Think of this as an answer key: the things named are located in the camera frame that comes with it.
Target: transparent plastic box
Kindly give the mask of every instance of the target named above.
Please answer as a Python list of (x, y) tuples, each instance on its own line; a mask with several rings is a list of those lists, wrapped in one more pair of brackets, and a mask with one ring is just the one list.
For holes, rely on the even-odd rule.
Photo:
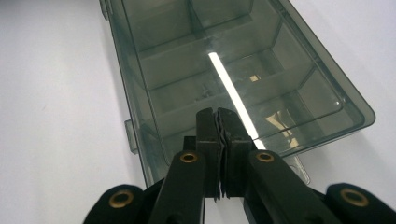
[(195, 115), (237, 111), (259, 148), (296, 155), (375, 114), (287, 0), (107, 0), (147, 184), (195, 135)]

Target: white surface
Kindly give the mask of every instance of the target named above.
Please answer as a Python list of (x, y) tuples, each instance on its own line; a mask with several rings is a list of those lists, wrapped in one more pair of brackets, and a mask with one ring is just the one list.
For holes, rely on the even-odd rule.
[[(396, 209), (395, 2), (292, 3), (377, 117), (301, 156), (311, 187), (356, 184)], [(105, 190), (144, 187), (128, 118), (97, 0), (0, 1), (0, 223), (81, 223)], [(206, 219), (246, 222), (237, 199), (207, 204)]]

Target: white background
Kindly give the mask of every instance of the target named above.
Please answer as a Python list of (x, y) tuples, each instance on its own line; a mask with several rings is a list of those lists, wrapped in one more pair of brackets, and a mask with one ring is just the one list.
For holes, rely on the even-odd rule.
[[(310, 187), (348, 182), (396, 209), (396, 3), (292, 0), (361, 94), (373, 126), (301, 155)], [(0, 0), (0, 223), (81, 223), (116, 185), (145, 187), (99, 1)], [(206, 223), (246, 223), (238, 199)]]

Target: brass screw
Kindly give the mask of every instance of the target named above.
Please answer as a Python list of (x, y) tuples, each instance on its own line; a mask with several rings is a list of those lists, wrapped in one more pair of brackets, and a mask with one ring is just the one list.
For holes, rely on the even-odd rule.
[(122, 208), (130, 204), (134, 200), (134, 195), (128, 189), (120, 189), (113, 194), (108, 201), (113, 208)]
[(264, 161), (264, 162), (270, 162), (270, 161), (273, 161), (275, 159), (273, 157), (273, 155), (269, 154), (268, 152), (261, 152), (261, 153), (256, 155), (256, 158), (259, 161)]
[(186, 162), (186, 163), (190, 163), (190, 162), (195, 162), (195, 161), (197, 161), (198, 160), (198, 156), (197, 155), (195, 155), (195, 153), (184, 153), (183, 155), (181, 155), (180, 156), (180, 159), (183, 161), (183, 162)]
[(341, 196), (346, 202), (358, 207), (365, 207), (369, 204), (366, 196), (354, 189), (342, 189)]

